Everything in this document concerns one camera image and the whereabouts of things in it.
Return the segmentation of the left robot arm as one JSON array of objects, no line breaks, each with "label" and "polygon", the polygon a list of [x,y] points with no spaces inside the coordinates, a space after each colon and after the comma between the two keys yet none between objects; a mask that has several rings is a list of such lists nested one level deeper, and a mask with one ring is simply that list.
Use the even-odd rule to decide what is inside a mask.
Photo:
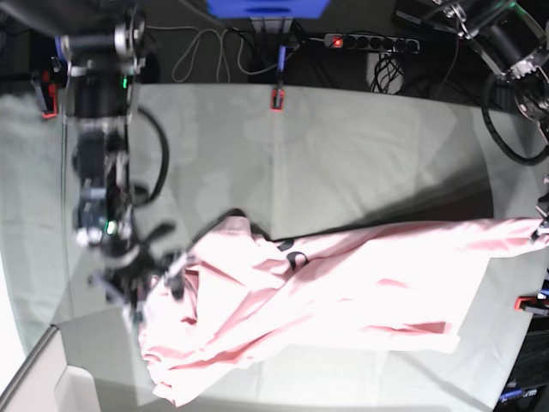
[{"label": "left robot arm", "polygon": [[427,22],[443,14],[450,30],[466,40],[490,68],[482,92],[484,124],[503,154],[518,165],[538,166],[548,160],[548,147],[524,157],[497,132],[489,112],[489,100],[497,82],[508,83],[522,116],[537,124],[548,141],[548,36],[541,25],[517,1],[436,1],[421,18]]}]

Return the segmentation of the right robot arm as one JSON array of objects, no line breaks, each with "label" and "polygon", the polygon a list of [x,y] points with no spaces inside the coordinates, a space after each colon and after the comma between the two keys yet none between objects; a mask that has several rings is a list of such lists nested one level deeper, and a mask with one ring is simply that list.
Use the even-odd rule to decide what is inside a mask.
[{"label": "right robot arm", "polygon": [[[151,252],[153,242],[174,225],[161,223],[146,236],[136,227],[136,209],[159,196],[170,160],[164,129],[136,101],[147,56],[142,8],[137,1],[4,1],[1,8],[58,41],[67,69],[62,119],[77,136],[75,241],[102,257],[105,268],[92,281],[124,308],[131,324],[139,324],[149,294],[161,282],[177,298],[184,291],[178,273]],[[152,190],[130,180],[129,125],[136,114],[152,125],[160,141],[160,171]]]}]

